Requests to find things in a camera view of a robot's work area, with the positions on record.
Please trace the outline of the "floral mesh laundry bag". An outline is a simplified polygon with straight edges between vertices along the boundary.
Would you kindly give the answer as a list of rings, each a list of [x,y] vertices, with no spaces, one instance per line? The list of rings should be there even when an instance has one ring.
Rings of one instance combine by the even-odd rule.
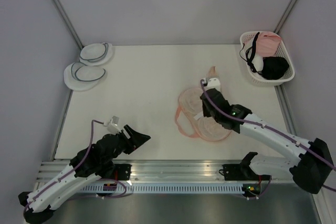
[[[178,98],[178,107],[175,112],[175,124],[179,132],[189,138],[201,138],[208,142],[223,141],[228,138],[231,130],[220,126],[212,117],[205,117],[203,114],[201,95],[203,90],[200,87],[192,87],[184,90]],[[186,118],[187,125],[191,131],[186,132],[179,122],[179,117]]]

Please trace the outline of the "white black-trimmed bra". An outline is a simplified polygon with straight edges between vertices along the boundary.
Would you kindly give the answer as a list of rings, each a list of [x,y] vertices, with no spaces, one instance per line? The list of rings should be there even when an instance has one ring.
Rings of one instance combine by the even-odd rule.
[[[259,35],[260,32],[257,32],[253,39],[242,44],[239,56],[247,64],[252,73],[261,75],[264,68],[264,60],[263,57],[257,53],[257,39]]]

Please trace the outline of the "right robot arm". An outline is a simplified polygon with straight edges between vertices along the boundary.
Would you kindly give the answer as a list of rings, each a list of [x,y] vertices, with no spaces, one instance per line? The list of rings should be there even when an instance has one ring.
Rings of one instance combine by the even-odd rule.
[[[223,128],[251,137],[282,155],[270,157],[249,152],[239,167],[243,178],[268,175],[292,179],[304,191],[318,194],[331,171],[335,170],[328,145],[323,140],[309,141],[277,130],[250,109],[229,104],[214,88],[204,90],[200,99],[205,117],[212,117]]]

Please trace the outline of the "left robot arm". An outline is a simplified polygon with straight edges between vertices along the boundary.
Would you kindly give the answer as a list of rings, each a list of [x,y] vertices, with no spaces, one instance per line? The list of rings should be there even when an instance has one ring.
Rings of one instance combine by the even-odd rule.
[[[116,181],[118,172],[113,159],[120,154],[131,154],[151,139],[128,125],[116,134],[106,134],[102,139],[81,150],[68,165],[42,188],[22,192],[19,202],[24,206],[23,217],[27,223],[44,223],[71,196],[85,186],[104,179]]]

